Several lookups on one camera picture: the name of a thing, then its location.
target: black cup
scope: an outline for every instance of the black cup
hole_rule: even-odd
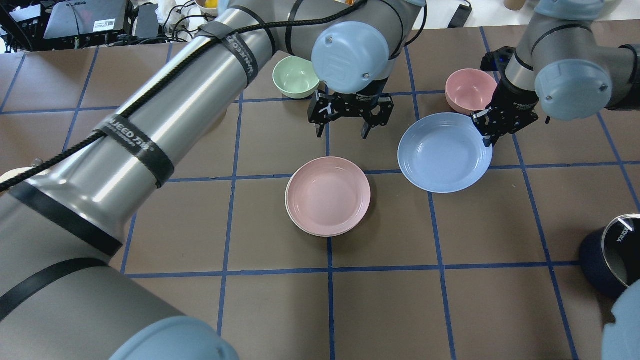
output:
[[[598,291],[616,300],[640,279],[640,215],[615,218],[580,246],[580,265]]]

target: plate rim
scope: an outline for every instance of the plate rim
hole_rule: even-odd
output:
[[[404,177],[405,177],[407,180],[409,180],[409,182],[411,182],[411,184],[413,184],[413,185],[414,185],[414,186],[416,186],[417,188],[420,188],[421,190],[424,190],[424,191],[427,191],[427,192],[431,192],[431,193],[454,193],[454,192],[459,192],[459,191],[462,191],[462,190],[464,190],[464,189],[466,189],[466,188],[469,188],[469,187],[473,186],[476,182],[478,182],[478,181],[479,181],[479,180],[480,180],[480,179],[481,179],[481,178],[486,174],[486,172],[488,171],[489,167],[491,166],[491,161],[492,161],[492,159],[493,159],[493,146],[484,147],[485,149],[487,149],[487,150],[485,150],[485,152],[489,152],[489,156],[486,156],[486,157],[485,157],[485,158],[487,158],[487,159],[488,159],[486,169],[484,169],[484,171],[482,171],[482,174],[480,175],[480,177],[479,177],[478,179],[476,179],[473,183],[471,183],[471,184],[469,184],[469,185],[467,185],[467,186],[465,186],[465,187],[463,187],[463,188],[454,188],[454,190],[448,190],[448,191],[440,191],[440,190],[438,190],[438,191],[434,191],[434,190],[430,190],[430,189],[427,189],[427,188],[425,188],[424,186],[422,186],[422,185],[420,185],[420,184],[417,184],[417,183],[412,179],[412,177],[408,176],[408,175],[407,175],[408,169],[403,165],[403,162],[401,161],[401,157],[400,157],[400,149],[401,149],[401,147],[402,147],[403,142],[405,142],[405,141],[406,141],[406,139],[407,139],[407,134],[409,134],[409,133],[410,133],[410,131],[411,131],[414,127],[418,126],[418,125],[420,124],[420,122],[422,122],[423,120],[427,120],[428,118],[431,118],[431,117],[438,117],[438,116],[441,116],[441,115],[443,115],[443,114],[447,114],[447,116],[451,116],[451,115],[452,115],[451,117],[458,118],[460,121],[462,121],[462,118],[463,118],[463,117],[464,117],[464,118],[466,118],[466,119],[471,120],[471,118],[470,118],[469,116],[466,116],[466,115],[464,115],[464,114],[460,114],[460,113],[442,112],[442,113],[435,113],[435,114],[431,114],[431,115],[428,115],[428,116],[426,116],[426,117],[423,117],[422,119],[420,119],[420,120],[416,121],[415,123],[413,123],[413,124],[412,124],[412,125],[411,125],[411,126],[410,126],[410,127],[409,127],[405,132],[404,132],[404,134],[403,134],[402,138],[400,139],[400,142],[398,143],[397,161],[398,161],[398,165],[400,166],[400,171],[402,172],[402,174],[404,175]]]
[[[293,217],[293,215],[291,214],[291,209],[289,208],[289,201],[288,201],[288,198],[289,198],[289,188],[291,187],[291,183],[293,182],[293,180],[294,180],[294,178],[296,177],[296,175],[298,175],[298,173],[299,173],[301,170],[303,170],[307,165],[309,165],[309,164],[311,164],[311,163],[313,163],[313,162],[315,162],[315,161],[326,161],[327,159],[338,159],[338,160],[340,160],[340,161],[345,161],[345,162],[347,162],[347,163],[349,163],[349,164],[353,165],[355,168],[357,168],[357,169],[360,171],[360,172],[359,172],[359,174],[362,174],[362,176],[363,176],[363,177],[364,177],[364,179],[365,179],[365,182],[367,183],[367,191],[365,192],[365,195],[366,195],[366,201],[365,201],[365,202],[363,202],[363,204],[365,203],[365,206],[364,206],[364,207],[366,208],[366,210],[362,213],[362,217],[360,217],[360,218],[358,219],[358,221],[357,221],[357,222],[355,222],[355,224],[354,224],[352,227],[350,227],[349,229],[346,229],[345,231],[342,231],[342,232],[340,232],[340,233],[327,234],[327,235],[325,235],[325,234],[316,234],[316,233],[312,233],[312,232],[308,231],[307,229],[305,229],[304,227],[300,226],[300,224],[295,220],[295,218],[294,218],[294,217]],[[354,227],[356,227],[356,226],[357,226],[357,225],[362,221],[362,219],[364,219],[364,216],[366,216],[366,215],[367,215],[367,212],[369,212],[369,206],[371,205],[371,184],[369,183],[369,180],[368,180],[368,178],[367,178],[367,174],[365,174],[365,173],[364,173],[364,171],[363,171],[363,170],[362,170],[358,165],[356,165],[355,163],[353,163],[352,161],[347,160],[347,159],[345,159],[345,158],[341,158],[341,157],[339,157],[339,156],[322,156],[322,157],[320,157],[320,158],[313,159],[313,160],[311,160],[311,161],[307,162],[306,164],[302,165],[302,166],[301,166],[299,169],[297,169],[297,170],[296,170],[296,172],[295,172],[295,173],[294,173],[294,174],[289,178],[289,182],[287,183],[287,188],[286,188],[285,193],[284,193],[284,202],[285,202],[285,207],[287,208],[287,214],[289,215],[289,218],[291,219],[291,221],[292,221],[292,222],[293,222],[293,223],[294,223],[298,228],[300,228],[302,231],[304,231],[305,233],[307,233],[307,234],[309,234],[309,235],[313,235],[313,236],[318,236],[318,237],[321,237],[321,238],[330,238],[330,237],[334,237],[334,236],[340,236],[340,235],[342,235],[342,234],[346,234],[346,233],[348,233],[349,231],[353,230],[353,228],[354,228]]]

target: pink bowl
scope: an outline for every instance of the pink bowl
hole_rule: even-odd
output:
[[[445,96],[449,106],[458,113],[469,115],[484,110],[498,84],[491,75],[476,69],[462,69],[447,79]]]
[[[349,160],[327,156],[301,167],[289,180],[285,204],[291,220],[315,236],[338,236],[362,220],[371,201],[369,181]]]

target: qr code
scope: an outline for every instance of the qr code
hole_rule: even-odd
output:
[[[96,21],[93,24],[94,31],[112,30],[115,27],[116,19]]]

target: stacked plates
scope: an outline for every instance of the stacked plates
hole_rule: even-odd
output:
[[[367,213],[371,188],[354,163],[333,156],[310,161],[289,181],[285,204],[303,231],[322,237],[353,229]]]

